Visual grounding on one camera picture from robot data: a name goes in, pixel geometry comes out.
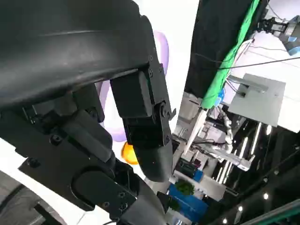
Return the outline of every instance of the blue object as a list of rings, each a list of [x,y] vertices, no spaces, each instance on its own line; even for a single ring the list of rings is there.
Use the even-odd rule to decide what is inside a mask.
[[[201,170],[197,170],[195,173],[195,176],[193,177],[193,180],[199,182],[203,176],[203,172]]]
[[[223,88],[217,95],[217,99],[215,101],[215,106],[218,106],[223,101],[224,96],[225,96],[225,90]]]
[[[294,47],[293,49],[289,50],[289,55],[295,55],[300,53],[300,46]]]
[[[169,187],[169,195],[180,205],[179,213],[194,223],[198,223],[205,214],[208,205],[193,195],[183,195],[175,185]]]
[[[289,42],[294,42],[294,41],[296,41],[296,40],[297,40],[296,37],[289,37],[289,39],[288,39]]]

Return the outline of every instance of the light strip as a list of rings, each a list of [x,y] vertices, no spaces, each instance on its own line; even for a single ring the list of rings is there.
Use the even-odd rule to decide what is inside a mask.
[[[228,168],[228,171],[227,171],[227,174],[226,174],[226,177],[228,177],[228,175],[229,175],[229,172],[230,172],[230,170],[231,170],[231,167],[232,167],[232,163],[230,163],[230,165],[229,165],[229,168]]]
[[[222,183],[223,183],[224,178],[225,178],[226,171],[227,171],[227,169],[228,169],[228,166],[229,166],[229,161],[227,161],[227,162],[225,163],[225,167],[224,167],[224,170],[223,170],[223,172],[222,172],[221,178],[220,178],[220,180],[219,180],[219,184],[222,184]]]
[[[246,146],[247,146],[247,142],[248,142],[248,137],[245,137],[243,145],[242,145],[242,149],[240,150],[240,158],[243,158]]]
[[[260,132],[261,128],[262,128],[262,123],[259,123],[258,126],[257,126],[257,130],[256,130],[254,141],[252,143],[251,155],[253,155],[253,153],[254,153],[254,150],[255,150],[255,147],[256,147],[256,142],[257,142],[258,135],[259,135],[259,132]]]
[[[219,177],[220,177],[220,175],[221,175],[222,170],[223,170],[223,167],[221,167],[220,170],[219,170],[219,174],[217,175],[216,182],[218,181],[218,179],[219,179]]]

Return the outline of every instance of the ceiling light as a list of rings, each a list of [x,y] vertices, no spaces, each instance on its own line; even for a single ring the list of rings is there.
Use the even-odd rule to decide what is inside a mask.
[[[219,177],[220,177],[220,175],[221,175],[222,170],[223,170],[223,167],[221,167],[220,170],[219,170],[219,173],[218,173],[218,175],[217,175],[216,182],[218,181],[218,179],[219,179]]]
[[[240,158],[243,158],[246,146],[247,146],[247,142],[248,142],[248,137],[245,137],[242,148],[240,150]]]
[[[254,153],[254,150],[255,150],[255,147],[256,147],[256,142],[257,142],[258,135],[259,135],[259,132],[260,132],[261,128],[262,128],[262,123],[259,123],[258,126],[257,126],[257,129],[256,129],[256,133],[255,133],[253,143],[252,143],[251,155],[253,155],[253,153]]]
[[[227,169],[228,169],[228,166],[229,166],[229,161],[227,161],[227,162],[225,163],[225,167],[224,167],[224,170],[223,170],[223,172],[222,172],[221,178],[220,178],[220,180],[219,180],[219,184],[222,184],[222,183],[223,183],[224,178],[225,178],[226,171],[227,171]]]
[[[268,193],[264,193],[264,194],[263,194],[263,198],[264,198],[265,200],[267,200],[267,199],[269,198]]]
[[[272,126],[271,125],[268,125],[267,126],[267,130],[266,130],[266,135],[269,135],[272,131]]]
[[[228,177],[228,175],[229,175],[229,173],[230,173],[230,170],[231,170],[232,165],[233,165],[232,163],[229,164],[229,168],[228,168],[228,170],[227,170],[227,173],[226,173],[226,179],[225,179],[224,183],[226,183],[226,180],[227,180],[227,177]]]

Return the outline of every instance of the orange ball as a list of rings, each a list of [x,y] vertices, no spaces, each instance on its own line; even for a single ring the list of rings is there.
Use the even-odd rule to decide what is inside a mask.
[[[139,164],[135,155],[135,150],[133,149],[133,145],[125,142],[123,150],[122,150],[122,158],[131,165]]]

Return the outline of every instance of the white table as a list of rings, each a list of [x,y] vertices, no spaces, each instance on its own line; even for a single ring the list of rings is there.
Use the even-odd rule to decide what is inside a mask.
[[[172,109],[177,115],[170,122],[171,131],[176,127],[185,81],[188,74],[190,47],[199,0],[136,0],[141,14],[147,15],[154,30],[164,33],[169,44],[169,67],[166,82]],[[123,142],[113,142],[117,158]],[[109,221],[104,210],[96,208],[84,212],[58,194],[21,173],[18,167],[25,159],[15,153],[15,148],[0,139],[0,170],[41,196],[65,220],[68,225],[101,225]],[[139,166],[134,170],[142,178]]]

